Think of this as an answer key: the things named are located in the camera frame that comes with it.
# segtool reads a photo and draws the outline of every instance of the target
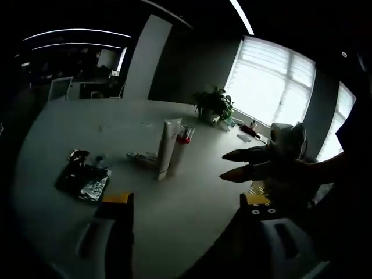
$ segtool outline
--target white tube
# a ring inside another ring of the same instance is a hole
[[[167,175],[170,158],[173,153],[174,144],[180,131],[182,119],[170,119],[164,122],[162,140],[158,151],[158,180]]]

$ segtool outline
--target round table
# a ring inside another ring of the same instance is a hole
[[[126,152],[156,152],[163,120],[179,117],[195,133],[176,176],[156,181],[154,173],[127,161]],[[78,258],[76,245],[96,206],[58,191],[54,183],[73,149],[105,154],[115,162],[105,193],[134,193],[134,278],[177,277],[213,245],[239,208],[239,194],[251,185],[219,178],[242,165],[221,159],[223,154],[264,144],[244,143],[237,134],[242,134],[237,128],[227,133],[199,122],[191,105],[52,101],[34,122],[17,161],[12,201],[22,229],[48,263],[80,278],[89,264]]]

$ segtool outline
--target plant pot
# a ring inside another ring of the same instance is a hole
[[[203,110],[202,114],[200,115],[200,119],[208,124],[215,124],[218,116],[213,114],[211,110]]]

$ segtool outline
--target desk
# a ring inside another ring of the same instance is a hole
[[[163,119],[182,117],[195,133],[177,176],[158,182],[136,169],[126,152],[156,152]],[[52,101],[27,135],[16,166],[12,201],[22,229],[49,263],[70,278],[87,278],[76,255],[81,230],[96,207],[54,187],[74,148],[116,157],[107,194],[134,192],[134,278],[174,278],[191,267],[224,231],[250,183],[219,178],[241,166],[221,156],[233,149],[262,146],[200,123],[191,105],[157,101],[92,99]]]

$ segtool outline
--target ceiling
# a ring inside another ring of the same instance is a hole
[[[60,34],[38,37],[25,44],[22,39],[31,35],[60,28],[101,29],[130,36],[142,30],[150,13],[155,13],[175,25],[189,30],[183,23],[167,13],[140,0],[64,1],[57,7],[50,2],[34,1],[12,11],[17,18],[9,31],[12,55],[48,41],[79,40],[110,45],[124,45],[127,38],[107,34],[79,34],[61,37]],[[193,31],[217,36],[248,35],[242,20],[229,0],[152,0],[193,27]],[[292,48],[315,60],[319,67],[340,78],[346,86],[356,88],[362,80],[358,54],[368,56],[372,49],[372,20],[366,7],[339,3],[327,6],[322,2],[249,1],[238,0],[244,10],[255,37]]]

